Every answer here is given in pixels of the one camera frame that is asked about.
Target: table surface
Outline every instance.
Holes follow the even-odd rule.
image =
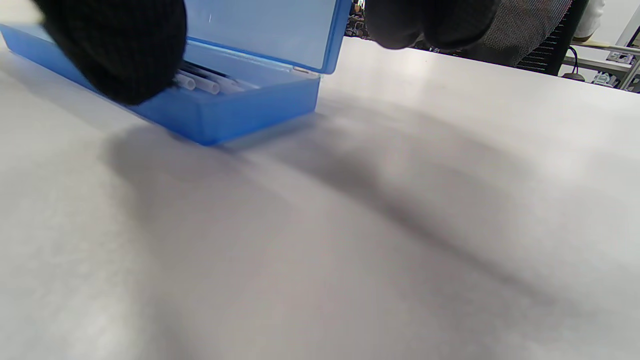
[[[0,51],[0,358],[637,359],[640,98],[346,38],[203,148]]]

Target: black glove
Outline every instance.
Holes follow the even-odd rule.
[[[183,0],[35,0],[44,28],[87,80],[137,105],[173,85],[186,45]]]
[[[413,45],[420,35],[429,45],[461,49],[489,30],[500,0],[367,0],[365,22],[371,37],[387,49]]]

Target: translucent blue lid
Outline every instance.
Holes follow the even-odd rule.
[[[351,0],[185,0],[189,39],[331,74]]]

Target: person's arm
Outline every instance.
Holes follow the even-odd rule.
[[[589,0],[584,14],[573,35],[574,41],[585,42],[600,27],[600,18],[604,14],[605,0]]]
[[[186,45],[183,0],[34,0],[43,26],[106,97],[137,105],[173,85]]]

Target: white plastic tube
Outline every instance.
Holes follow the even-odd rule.
[[[189,76],[177,74],[175,76],[175,80],[176,82],[178,82],[178,85],[180,85],[181,87],[187,90],[193,90],[196,88],[196,82],[193,81],[193,79],[191,79]]]
[[[218,93],[220,93],[220,84],[215,81],[207,80],[196,75],[191,75],[188,72],[184,72],[182,70],[180,71],[179,75],[192,79],[195,87],[202,91],[206,91],[213,95],[217,95]]]

